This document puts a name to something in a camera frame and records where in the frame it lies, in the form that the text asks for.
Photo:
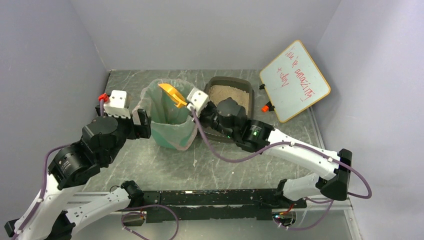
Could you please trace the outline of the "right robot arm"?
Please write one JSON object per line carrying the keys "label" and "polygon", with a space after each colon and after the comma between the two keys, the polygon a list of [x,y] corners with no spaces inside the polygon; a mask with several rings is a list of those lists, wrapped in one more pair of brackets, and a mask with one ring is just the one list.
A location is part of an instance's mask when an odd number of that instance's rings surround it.
{"label": "right robot arm", "polygon": [[205,99],[189,107],[202,138],[206,138],[203,128],[212,128],[250,154],[240,159],[223,156],[220,159],[240,163],[265,154],[310,170],[312,173],[307,176],[279,182],[276,195],[290,203],[315,195],[344,201],[350,195],[348,188],[353,156],[350,150],[326,150],[290,137],[270,124],[248,118],[245,108],[230,98],[224,101],[224,106],[225,110],[219,112],[211,101]]}

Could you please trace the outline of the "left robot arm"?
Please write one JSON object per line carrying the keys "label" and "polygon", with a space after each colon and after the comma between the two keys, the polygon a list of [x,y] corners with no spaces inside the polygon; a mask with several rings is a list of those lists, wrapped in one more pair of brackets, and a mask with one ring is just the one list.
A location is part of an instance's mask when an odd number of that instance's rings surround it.
{"label": "left robot arm", "polygon": [[104,216],[126,208],[140,207],[144,193],[132,180],[91,203],[67,208],[67,203],[101,168],[113,163],[127,140],[148,139],[151,120],[143,109],[133,115],[98,116],[82,128],[79,141],[53,149],[44,164],[42,187],[21,218],[5,224],[12,240],[69,240]]}

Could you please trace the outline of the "yellow litter scoop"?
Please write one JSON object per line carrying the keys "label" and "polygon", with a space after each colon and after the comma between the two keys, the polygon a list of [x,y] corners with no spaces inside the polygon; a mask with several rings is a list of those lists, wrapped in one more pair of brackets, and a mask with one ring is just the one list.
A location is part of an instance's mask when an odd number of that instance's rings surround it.
{"label": "yellow litter scoop", "polygon": [[169,83],[159,83],[158,86],[166,93],[166,95],[174,102],[174,105],[180,109],[187,106],[186,99],[183,95]]}

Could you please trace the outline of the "dark grey litter tray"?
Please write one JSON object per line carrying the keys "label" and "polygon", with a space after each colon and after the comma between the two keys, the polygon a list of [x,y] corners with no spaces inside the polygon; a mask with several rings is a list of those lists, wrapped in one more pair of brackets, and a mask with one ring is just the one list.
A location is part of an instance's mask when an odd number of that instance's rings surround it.
{"label": "dark grey litter tray", "polygon": [[236,78],[236,77],[214,76],[205,85],[203,91],[206,94],[208,94],[211,86],[214,86],[214,85],[230,86],[230,87],[234,87],[234,88],[247,92],[249,94],[249,105],[248,105],[249,109],[248,110],[245,109],[246,115],[249,118],[252,118],[254,116],[254,106],[255,106],[254,96],[255,95],[254,95],[254,90],[252,88],[252,85],[249,81]]}

